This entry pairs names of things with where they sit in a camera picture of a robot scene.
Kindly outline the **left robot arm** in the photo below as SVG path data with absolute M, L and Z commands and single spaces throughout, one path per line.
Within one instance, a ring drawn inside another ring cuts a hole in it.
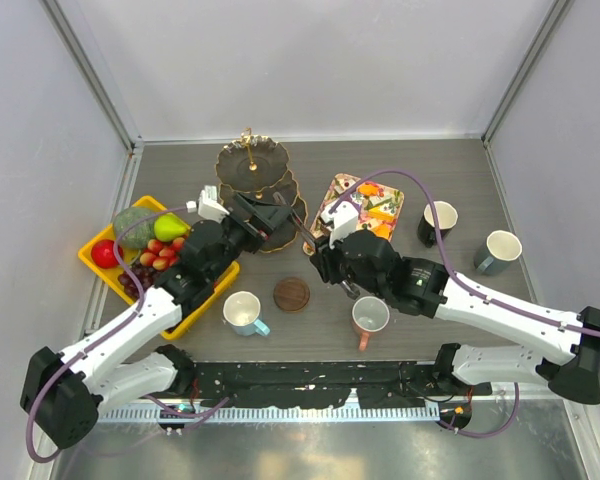
M 178 326 L 214 294 L 215 285 L 243 252 L 255 253 L 287 224 L 292 209 L 242 194 L 233 197 L 247 219 L 225 209 L 206 191 L 186 208 L 200 216 L 176 263 L 125 312 L 60 352 L 44 347 L 30 359 L 20 406 L 27 413 L 26 446 L 35 450 L 39 427 L 60 449 L 80 442 L 108 411 L 154 392 L 186 396 L 194 366 L 172 345 L 133 364 L 127 358 L 152 337 Z

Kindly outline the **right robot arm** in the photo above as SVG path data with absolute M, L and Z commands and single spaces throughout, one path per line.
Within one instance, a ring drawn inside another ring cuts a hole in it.
M 358 288 L 407 315 L 466 324 L 507 347 L 443 345 L 432 370 L 445 394 L 490 382 L 532 383 L 580 404 L 600 404 L 600 309 L 578 313 L 532 304 L 480 285 L 437 262 L 402 256 L 367 230 L 314 241 L 323 282 Z

